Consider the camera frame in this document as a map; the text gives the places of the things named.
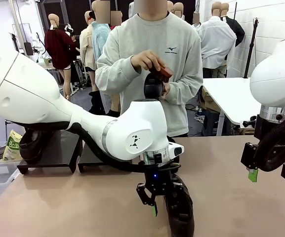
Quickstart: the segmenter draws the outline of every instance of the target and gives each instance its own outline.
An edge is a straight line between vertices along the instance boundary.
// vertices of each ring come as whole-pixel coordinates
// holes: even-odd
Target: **hand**
[[[166,67],[164,61],[151,50],[146,50],[134,55],[130,61],[136,71],[139,71],[140,67],[146,71],[155,67],[157,71],[160,71],[160,64]]]
[[[163,82],[163,85],[164,85],[164,90],[163,90],[161,99],[164,100],[166,95],[169,94],[169,92],[171,90],[171,85],[170,85],[170,83],[165,83],[165,82]]]

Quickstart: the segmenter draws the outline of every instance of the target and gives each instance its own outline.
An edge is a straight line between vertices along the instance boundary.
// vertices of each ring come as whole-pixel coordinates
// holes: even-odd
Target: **plastic bag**
[[[19,153],[19,142],[22,139],[22,135],[18,134],[14,130],[11,130],[7,142],[7,146],[5,148],[3,158],[0,162],[7,162],[7,161],[21,161],[22,157]]]

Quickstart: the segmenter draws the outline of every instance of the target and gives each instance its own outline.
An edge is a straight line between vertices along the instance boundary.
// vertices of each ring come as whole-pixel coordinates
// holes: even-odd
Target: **gray sweatshirt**
[[[149,22],[137,14],[109,34],[97,61],[96,84],[108,94],[121,96],[121,113],[132,101],[144,99],[144,81],[149,73],[133,68],[130,59],[152,50],[172,69],[170,92],[161,100],[170,137],[188,132],[185,103],[203,83],[201,41],[190,24],[170,13],[165,19]]]

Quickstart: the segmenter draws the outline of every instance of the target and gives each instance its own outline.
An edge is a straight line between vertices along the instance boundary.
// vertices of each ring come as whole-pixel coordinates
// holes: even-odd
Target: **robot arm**
[[[159,101],[134,101],[119,118],[90,114],[65,100],[55,79],[16,51],[0,51],[0,117],[36,130],[77,133],[113,163],[142,155],[147,164],[161,167],[184,152],[183,146],[167,140]],[[126,164],[116,168],[145,170]]]
[[[269,172],[283,165],[285,178],[285,40],[272,56],[253,71],[250,81],[253,97],[262,104],[254,136],[258,145],[246,143],[241,162],[256,182],[258,169]]]

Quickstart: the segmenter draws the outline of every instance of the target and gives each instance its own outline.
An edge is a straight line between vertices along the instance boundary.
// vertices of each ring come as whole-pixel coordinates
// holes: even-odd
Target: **black pole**
[[[250,66],[250,61],[251,61],[251,55],[252,55],[252,51],[253,51],[253,47],[254,47],[254,39],[255,39],[255,33],[256,33],[257,24],[259,24],[259,21],[258,21],[258,19],[256,18],[255,21],[254,21],[254,25],[253,25],[253,34],[252,34],[252,39],[251,39],[251,43],[250,43],[249,55],[248,55],[247,61],[246,61],[246,67],[245,67],[244,78],[247,78],[247,72],[249,71],[249,66]]]
[[[231,27],[232,30],[233,30],[233,27],[235,25],[235,19],[236,19],[236,13],[237,13],[237,4],[238,4],[238,2],[236,2],[235,15],[233,17],[233,22],[232,22],[232,27]]]

